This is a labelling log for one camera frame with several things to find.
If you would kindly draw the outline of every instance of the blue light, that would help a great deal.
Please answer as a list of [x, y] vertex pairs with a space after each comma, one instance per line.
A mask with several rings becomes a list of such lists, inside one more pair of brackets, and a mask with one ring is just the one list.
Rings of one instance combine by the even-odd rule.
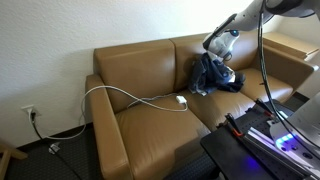
[[283, 136], [281, 139], [282, 139], [283, 141], [289, 140], [289, 139], [287, 138], [287, 136]]
[[277, 144], [281, 144], [283, 141], [281, 139], [278, 139], [276, 142]]

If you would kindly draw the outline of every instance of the wall outlet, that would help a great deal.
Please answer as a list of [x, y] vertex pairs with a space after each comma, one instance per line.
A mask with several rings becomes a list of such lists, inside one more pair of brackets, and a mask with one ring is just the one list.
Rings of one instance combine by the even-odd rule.
[[28, 113], [29, 109], [31, 109], [32, 112], [35, 112], [36, 116], [41, 116], [41, 114], [39, 113], [39, 111], [36, 109], [36, 107], [33, 104], [21, 107], [21, 110], [23, 112], [25, 112], [27, 115], [29, 115], [29, 113]]

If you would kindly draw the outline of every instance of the brown leather couch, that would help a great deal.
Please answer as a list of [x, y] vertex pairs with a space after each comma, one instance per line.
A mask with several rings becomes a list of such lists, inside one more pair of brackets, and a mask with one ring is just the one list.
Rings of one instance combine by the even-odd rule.
[[[140, 104], [118, 91], [98, 89], [88, 95], [87, 118], [94, 124], [100, 166], [105, 179], [162, 179], [203, 153], [200, 139], [232, 113], [237, 118], [267, 100], [259, 71], [256, 32], [241, 33], [233, 58], [226, 62], [246, 74], [238, 93], [215, 91], [207, 96], [191, 94], [188, 79], [196, 56], [204, 52], [206, 34], [156, 40], [94, 51], [95, 74], [87, 77], [86, 90], [110, 85], [139, 98], [169, 93], [188, 101], [185, 112], [168, 112]], [[290, 55], [264, 47], [268, 80], [274, 99], [284, 102], [315, 70]], [[174, 96], [153, 104], [183, 109]]]

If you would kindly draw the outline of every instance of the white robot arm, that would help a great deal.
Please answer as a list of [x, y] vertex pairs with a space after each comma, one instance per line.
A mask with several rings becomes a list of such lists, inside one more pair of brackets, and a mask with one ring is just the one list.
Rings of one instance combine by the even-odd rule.
[[262, 23], [273, 15], [287, 17], [307, 17], [317, 14], [320, 20], [320, 0], [254, 0], [244, 11], [231, 15], [225, 22], [209, 34], [203, 41], [211, 59], [217, 57], [230, 60], [233, 43], [240, 31], [251, 31], [258, 27], [260, 11], [263, 10]]

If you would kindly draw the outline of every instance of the wooden furniture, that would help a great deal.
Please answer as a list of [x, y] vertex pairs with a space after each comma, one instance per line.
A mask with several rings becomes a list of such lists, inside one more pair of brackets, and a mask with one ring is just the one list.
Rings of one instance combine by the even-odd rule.
[[3, 180], [6, 174], [6, 170], [10, 161], [10, 158], [25, 159], [28, 154], [21, 152], [17, 149], [11, 148], [4, 143], [0, 142], [0, 154], [3, 154], [0, 158], [0, 180]]
[[304, 61], [311, 60], [319, 52], [319, 47], [316, 45], [277, 32], [263, 34], [263, 45]]

